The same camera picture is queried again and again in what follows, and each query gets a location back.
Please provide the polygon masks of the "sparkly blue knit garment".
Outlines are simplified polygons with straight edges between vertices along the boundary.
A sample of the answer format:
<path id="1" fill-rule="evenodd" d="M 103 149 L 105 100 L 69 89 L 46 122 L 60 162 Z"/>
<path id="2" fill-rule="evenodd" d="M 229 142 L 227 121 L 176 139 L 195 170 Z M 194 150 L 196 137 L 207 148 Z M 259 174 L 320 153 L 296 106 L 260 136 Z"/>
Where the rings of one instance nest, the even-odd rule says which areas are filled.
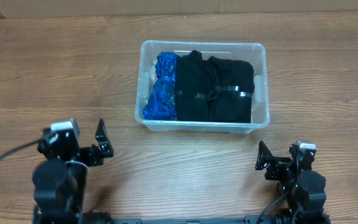
<path id="1" fill-rule="evenodd" d="M 157 81 L 143 110 L 147 120 L 175 120 L 175 81 L 178 55 L 160 52 L 155 64 Z"/>

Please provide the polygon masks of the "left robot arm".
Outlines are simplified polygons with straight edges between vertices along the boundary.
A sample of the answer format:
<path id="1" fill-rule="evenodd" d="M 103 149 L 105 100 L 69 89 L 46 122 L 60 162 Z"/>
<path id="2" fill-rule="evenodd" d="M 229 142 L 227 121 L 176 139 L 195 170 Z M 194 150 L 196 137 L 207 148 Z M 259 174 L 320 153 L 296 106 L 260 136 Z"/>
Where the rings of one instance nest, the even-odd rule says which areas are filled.
<path id="1" fill-rule="evenodd" d="M 105 123 L 99 120 L 97 145 L 80 147 L 75 119 L 52 123 L 44 129 L 37 150 L 47 159 L 32 175 L 35 187 L 34 223 L 112 223 L 106 212 L 84 212 L 86 178 L 90 167 L 101 166 L 114 154 Z"/>

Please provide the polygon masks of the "black garment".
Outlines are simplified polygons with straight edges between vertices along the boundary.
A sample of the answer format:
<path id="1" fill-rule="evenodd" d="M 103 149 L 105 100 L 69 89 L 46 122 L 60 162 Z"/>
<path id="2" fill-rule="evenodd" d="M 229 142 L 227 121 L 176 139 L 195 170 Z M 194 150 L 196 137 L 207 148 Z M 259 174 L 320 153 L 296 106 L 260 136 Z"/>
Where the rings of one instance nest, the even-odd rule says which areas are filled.
<path id="1" fill-rule="evenodd" d="M 227 123 L 250 123 L 252 95 L 254 94 L 254 68 L 246 61 L 208 59 L 218 76 L 216 99 L 212 104 L 212 120 Z"/>
<path id="2" fill-rule="evenodd" d="M 201 52 L 177 58 L 175 106 L 179 121 L 209 121 L 208 94 L 213 89 L 214 68 Z"/>

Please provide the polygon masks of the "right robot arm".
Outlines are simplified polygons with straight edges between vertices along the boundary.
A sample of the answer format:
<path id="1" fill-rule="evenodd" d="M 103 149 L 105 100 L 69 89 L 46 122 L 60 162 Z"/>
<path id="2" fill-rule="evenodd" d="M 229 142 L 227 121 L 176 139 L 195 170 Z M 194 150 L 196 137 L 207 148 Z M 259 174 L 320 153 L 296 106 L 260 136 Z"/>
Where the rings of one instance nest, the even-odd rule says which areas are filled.
<path id="1" fill-rule="evenodd" d="M 324 214 L 326 178 L 311 166 L 316 151 L 316 144 L 297 140 L 289 146 L 290 157 L 277 157 L 259 142 L 255 169 L 265 169 L 265 178 L 278 182 L 280 197 L 261 212 L 256 223 L 331 222 Z"/>

